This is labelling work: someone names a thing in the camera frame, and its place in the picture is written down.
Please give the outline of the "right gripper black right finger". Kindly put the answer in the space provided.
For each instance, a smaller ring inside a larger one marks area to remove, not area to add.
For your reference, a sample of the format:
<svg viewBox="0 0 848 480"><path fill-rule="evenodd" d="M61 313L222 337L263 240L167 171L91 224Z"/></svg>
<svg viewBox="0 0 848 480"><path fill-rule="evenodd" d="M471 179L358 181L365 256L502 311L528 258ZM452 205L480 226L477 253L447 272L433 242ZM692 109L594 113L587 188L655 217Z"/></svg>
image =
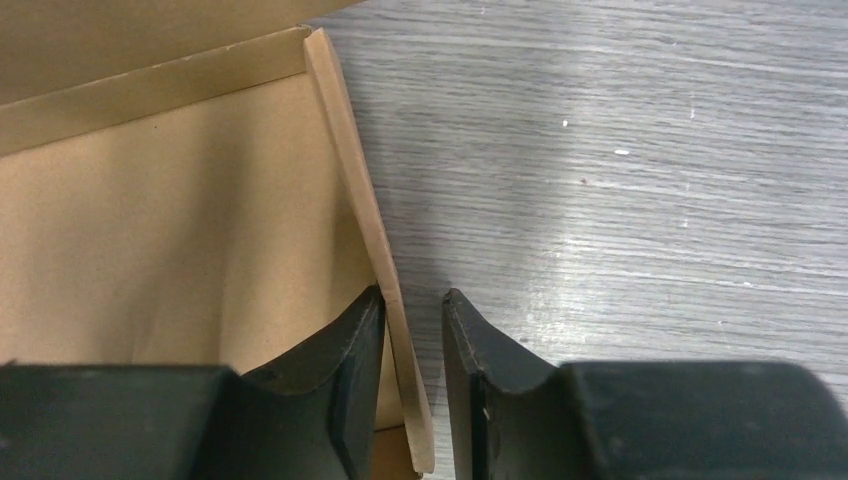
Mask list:
<svg viewBox="0 0 848 480"><path fill-rule="evenodd" d="M786 362L552 365L459 290L442 302L459 479L843 479L847 419Z"/></svg>

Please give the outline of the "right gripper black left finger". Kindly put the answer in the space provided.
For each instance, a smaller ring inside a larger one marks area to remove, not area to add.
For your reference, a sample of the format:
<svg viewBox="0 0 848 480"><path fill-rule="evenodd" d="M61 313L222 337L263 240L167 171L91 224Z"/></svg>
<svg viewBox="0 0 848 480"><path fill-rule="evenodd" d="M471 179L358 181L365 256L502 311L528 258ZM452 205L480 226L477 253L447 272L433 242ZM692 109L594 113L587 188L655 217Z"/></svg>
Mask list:
<svg viewBox="0 0 848 480"><path fill-rule="evenodd" d="M5 479L364 479L386 307L366 288L245 374L225 366L7 364Z"/></svg>

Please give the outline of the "brown cardboard box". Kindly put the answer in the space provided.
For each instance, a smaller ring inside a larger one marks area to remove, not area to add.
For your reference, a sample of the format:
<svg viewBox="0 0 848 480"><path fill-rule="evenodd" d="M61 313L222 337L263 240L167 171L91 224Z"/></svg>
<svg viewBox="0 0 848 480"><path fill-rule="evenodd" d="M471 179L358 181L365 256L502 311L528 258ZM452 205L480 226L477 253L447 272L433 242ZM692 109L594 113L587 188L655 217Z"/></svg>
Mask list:
<svg viewBox="0 0 848 480"><path fill-rule="evenodd" d="M245 374L385 302L369 475L432 416L340 62L340 1L1 5L1 369Z"/></svg>

